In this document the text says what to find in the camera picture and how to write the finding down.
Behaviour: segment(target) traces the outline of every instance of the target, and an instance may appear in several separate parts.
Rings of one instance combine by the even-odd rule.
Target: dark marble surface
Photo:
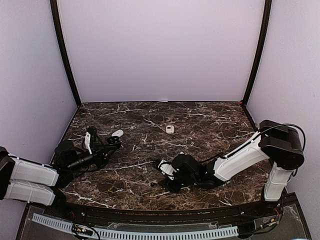
[[[166,125],[174,125],[175,133],[167,134]],[[95,126],[103,138],[122,129],[123,147],[105,169],[86,173],[63,189],[71,203],[152,211],[239,205],[261,198],[271,170],[262,161],[211,190],[190,187],[175,194],[150,186],[164,178],[151,165],[155,159],[171,161],[184,152],[202,161],[244,143],[253,129],[236,102],[87,103],[65,139],[80,147],[88,126]]]

